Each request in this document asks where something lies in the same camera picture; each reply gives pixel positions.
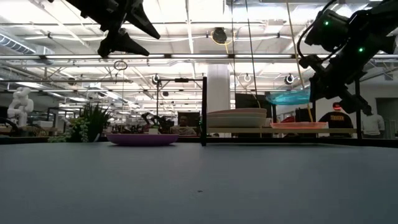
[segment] table surface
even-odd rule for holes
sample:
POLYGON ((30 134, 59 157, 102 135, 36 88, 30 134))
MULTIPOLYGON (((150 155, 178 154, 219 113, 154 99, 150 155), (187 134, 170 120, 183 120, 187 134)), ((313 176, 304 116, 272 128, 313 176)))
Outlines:
POLYGON ((398 223, 398 150, 0 146, 0 223, 398 223))

